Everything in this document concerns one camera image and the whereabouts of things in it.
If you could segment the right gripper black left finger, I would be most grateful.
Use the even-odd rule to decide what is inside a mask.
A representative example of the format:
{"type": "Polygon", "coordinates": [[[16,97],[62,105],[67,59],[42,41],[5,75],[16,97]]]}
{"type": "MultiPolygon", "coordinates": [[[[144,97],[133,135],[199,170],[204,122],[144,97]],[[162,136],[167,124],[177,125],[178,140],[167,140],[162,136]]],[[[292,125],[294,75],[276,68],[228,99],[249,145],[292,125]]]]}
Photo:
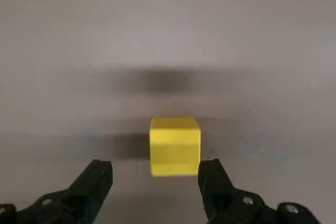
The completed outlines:
{"type": "Polygon", "coordinates": [[[110,161],[93,160],[66,189],[18,211],[1,204],[1,223],[93,223],[113,184],[110,161]]]}

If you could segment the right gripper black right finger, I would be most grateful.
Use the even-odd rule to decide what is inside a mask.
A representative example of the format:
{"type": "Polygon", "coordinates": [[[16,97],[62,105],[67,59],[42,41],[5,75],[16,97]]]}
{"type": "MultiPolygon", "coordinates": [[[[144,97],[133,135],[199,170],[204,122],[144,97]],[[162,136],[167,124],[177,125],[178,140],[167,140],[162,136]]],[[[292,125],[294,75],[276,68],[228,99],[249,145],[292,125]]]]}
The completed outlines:
{"type": "Polygon", "coordinates": [[[305,206],[282,202],[273,209],[255,193],[233,186],[218,159],[201,161],[198,185],[208,223],[319,223],[305,206]]]}

